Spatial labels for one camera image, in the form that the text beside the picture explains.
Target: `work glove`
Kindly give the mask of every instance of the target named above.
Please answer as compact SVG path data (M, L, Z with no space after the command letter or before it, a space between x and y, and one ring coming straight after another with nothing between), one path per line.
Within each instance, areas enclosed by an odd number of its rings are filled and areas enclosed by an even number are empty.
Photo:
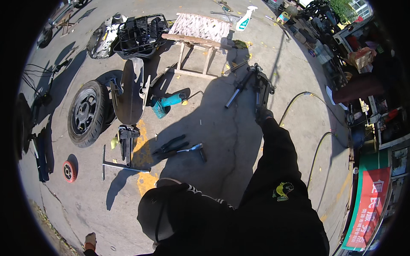
M84 242L85 249L86 250L92 249L95 251L96 246L97 246L96 234L93 232L93 233L86 235L85 242Z
M273 113L269 109L257 107L255 122L262 127L266 119L273 118Z

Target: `spray bottle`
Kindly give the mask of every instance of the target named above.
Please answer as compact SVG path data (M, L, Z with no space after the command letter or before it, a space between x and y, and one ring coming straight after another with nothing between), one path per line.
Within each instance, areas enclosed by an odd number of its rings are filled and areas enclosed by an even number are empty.
M256 6L248 6L248 10L246 11L246 14L242 19L238 21L236 24L236 30L237 31L244 31L246 27L248 26L249 20L251 19L252 11L256 10Z

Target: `small red wheel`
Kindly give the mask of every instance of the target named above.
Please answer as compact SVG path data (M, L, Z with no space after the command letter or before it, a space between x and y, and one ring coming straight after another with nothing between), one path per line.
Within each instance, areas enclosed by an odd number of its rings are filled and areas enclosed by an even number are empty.
M69 161L65 161L63 164L63 174L66 181L70 183L73 183L77 178L77 170L75 169L75 166Z

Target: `red sign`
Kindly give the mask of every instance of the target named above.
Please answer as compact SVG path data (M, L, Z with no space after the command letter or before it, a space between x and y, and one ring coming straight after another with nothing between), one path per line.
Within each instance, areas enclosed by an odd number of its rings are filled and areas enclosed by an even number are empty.
M386 201L390 167L364 171L362 175L363 182L358 214L346 244L353 248L365 248L376 228Z

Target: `concrete ground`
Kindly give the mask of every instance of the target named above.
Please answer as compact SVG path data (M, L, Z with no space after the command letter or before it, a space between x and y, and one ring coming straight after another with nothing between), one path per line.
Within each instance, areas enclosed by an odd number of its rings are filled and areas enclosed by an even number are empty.
M51 90L53 101L42 108L34 129L39 132L42 127L47 127L49 164L54 172L47 183L39 182L30 149L19 163L21 178L27 196L46 211L53 226L74 248L81 251L85 236L95 232L97 253L100 255L151 253L152 241L142 233L136 217L142 195L153 187L159 177L172 177L190 183L204 194L238 205L262 155L263 139L260 128L254 122L252 90L242 92L229 109L223 107L234 91L235 79L241 80L246 74L244 66L236 72L236 76L221 77L227 63L240 63L252 54L249 63L259 63L277 86L268 106L278 122L291 99L304 91L323 98L337 118L344 119L343 110L332 106L328 100L325 92L328 82L320 63L297 40L285 41L282 30L265 18L265 15L274 14L263 1L238 0L229 5L243 14L249 5L259 8L253 13L245 31L237 32L235 25L232 27L233 40L251 41L253 46L247 50L230 50L216 55L209 70L210 74L219 75L214 80L174 74L164 77L158 86L162 88L156 90L158 96L185 88L190 89L190 95L199 91L203 94L193 96L186 106L172 106L169 114L161 120L146 108L137 124L141 137L134 149L133 163L142 168L151 168L150 174L107 167L105 181L102 181L103 145L108 146L107 160L121 160L118 147L109 150L110 141L120 125L118 120L88 148L78 148L71 142L67 133L67 115L78 89L89 80L98 78L103 81L113 70L121 74L125 63L117 54L108 59L91 59L84 50L85 45L92 32L115 13L129 17L163 13L168 20L176 19L177 12L223 18L209 13L220 11L220 6L211 0L119 0L115 4L109 0L93 0L74 15L72 20L79 20L79 23L72 28L73 32L60 37L62 32L59 31L49 46L33 49L27 63L52 68L66 58L72 61L56 76ZM161 48L161 55L145 64L146 73L154 77L178 60L179 51L178 45ZM203 52L193 50L184 67L202 70L204 61ZM33 79L37 88L47 86L48 78ZM31 104L33 90L24 83L21 90ZM332 253L339 244L352 181L352 173L348 170L349 152L344 149L348 141L347 130L320 100L311 96L297 99L286 116L284 128L289 130L295 144L305 183L321 137L328 131L335 135L324 139L308 188L312 207L323 221ZM158 134L158 141L155 141L155 134ZM190 145L204 143L207 163L201 161L198 152L182 153L161 162L151 157L150 153L156 148L181 134L186 134ZM78 164L78 177L72 184L66 182L62 174L63 162L68 158Z

